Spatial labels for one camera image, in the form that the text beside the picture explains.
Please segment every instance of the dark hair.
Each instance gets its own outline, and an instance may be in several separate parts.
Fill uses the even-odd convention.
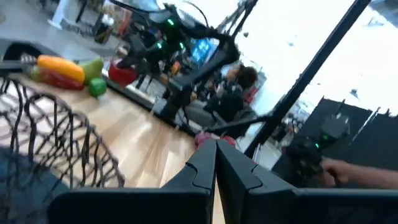
[[[237,83],[241,85],[243,90],[252,87],[257,81],[257,71],[253,67],[245,67],[241,65],[236,74]]]

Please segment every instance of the black jacket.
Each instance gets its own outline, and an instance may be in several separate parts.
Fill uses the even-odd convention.
[[[232,122],[236,114],[243,110],[244,95],[239,85],[228,85],[222,96],[214,95],[207,102],[204,110],[217,112],[226,122]]]

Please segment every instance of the person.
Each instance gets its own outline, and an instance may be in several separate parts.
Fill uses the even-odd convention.
[[[230,69],[224,84],[216,87],[216,94],[206,104],[193,101],[185,108],[188,118],[200,126],[209,127],[215,124],[213,112],[217,112],[225,122],[232,122],[245,106],[244,91],[256,81],[257,71],[253,67],[240,65]]]
[[[397,171],[359,166],[330,158],[324,158],[322,167],[324,172],[321,179],[327,187],[334,187],[336,182],[342,184],[356,182],[363,187],[398,189]]]

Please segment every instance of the black wire basket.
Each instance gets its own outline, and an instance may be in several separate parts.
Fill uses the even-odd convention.
[[[124,185],[85,115],[17,80],[0,85],[0,223],[46,223],[47,206],[64,192]]]

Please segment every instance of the hand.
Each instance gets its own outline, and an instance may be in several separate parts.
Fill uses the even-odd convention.
[[[222,85],[218,85],[217,90],[216,90],[216,94],[217,96],[222,96],[224,93],[224,88]]]
[[[228,73],[226,74],[226,79],[230,82],[230,81],[232,81],[234,78],[235,78],[235,76],[236,76],[236,74],[237,74],[237,72],[238,72],[238,69],[229,69],[228,70]]]
[[[348,183],[349,169],[352,166],[351,164],[345,161],[325,158],[322,161],[321,166],[324,171],[320,178],[327,187],[336,186],[335,178],[337,178],[342,184]]]

